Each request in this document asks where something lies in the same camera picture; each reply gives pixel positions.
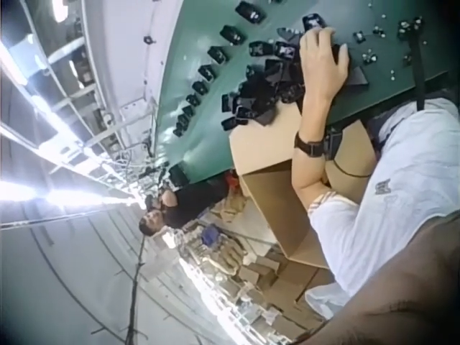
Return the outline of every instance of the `black strap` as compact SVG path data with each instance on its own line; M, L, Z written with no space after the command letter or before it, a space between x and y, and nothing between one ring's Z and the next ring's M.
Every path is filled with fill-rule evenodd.
M423 70L422 52L420 51L420 35L418 32L409 34L409 48L412 55L412 73L415 82L415 100L417 110L425 108L425 72Z

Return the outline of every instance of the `electrical cable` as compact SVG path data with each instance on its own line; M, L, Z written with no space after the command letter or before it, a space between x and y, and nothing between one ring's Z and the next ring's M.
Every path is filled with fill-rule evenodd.
M136 333L134 323L136 319L137 285L139 284L139 273L141 267L144 265L144 263L142 262L142 253L144 251L144 245L145 236L142 237L141 249L139 250L139 255L137 256L136 272L134 273L134 277L132 280L131 305L129 307L129 323L124 345L134 345L134 335Z
M339 171L342 173L342 174L345 174L351 178L370 178L372 176L372 174L368 174L368 175L355 175L355 174L351 174L349 172L346 172L344 169L342 169L340 167L340 165L337 163L337 161L334 159L332 160L333 164L336 166L337 169L339 169Z

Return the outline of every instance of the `dark hair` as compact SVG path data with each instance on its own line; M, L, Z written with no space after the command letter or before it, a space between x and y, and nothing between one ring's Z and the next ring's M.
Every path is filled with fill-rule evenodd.
M147 221L145 220L144 217L141 218L139 221L139 230L145 235L145 236L153 236L153 231L151 228L147 225Z

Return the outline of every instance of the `box flap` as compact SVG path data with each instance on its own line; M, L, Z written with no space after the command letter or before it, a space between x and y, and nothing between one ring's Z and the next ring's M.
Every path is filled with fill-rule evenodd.
M278 115L268 126L250 121L230 133L231 156L238 175L275 165L293 156L294 137L300 126L296 103L277 104Z

